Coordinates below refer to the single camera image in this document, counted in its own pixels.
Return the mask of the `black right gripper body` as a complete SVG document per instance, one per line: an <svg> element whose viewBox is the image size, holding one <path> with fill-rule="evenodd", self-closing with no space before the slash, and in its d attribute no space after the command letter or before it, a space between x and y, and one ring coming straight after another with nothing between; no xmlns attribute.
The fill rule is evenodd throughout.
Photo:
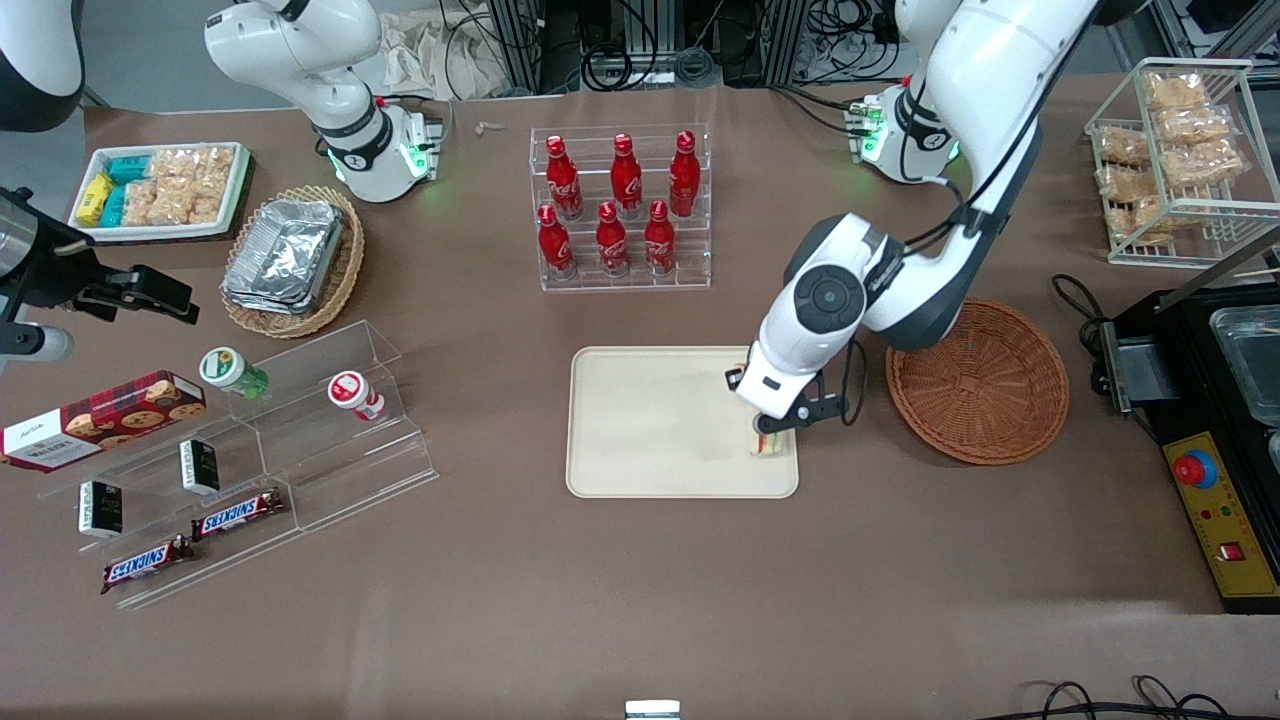
<svg viewBox="0 0 1280 720"><path fill-rule="evenodd" d="M58 255L58 249L86 236L41 213L4 213L1 228L1 293L13 304L55 307L109 275L91 249Z"/></svg>

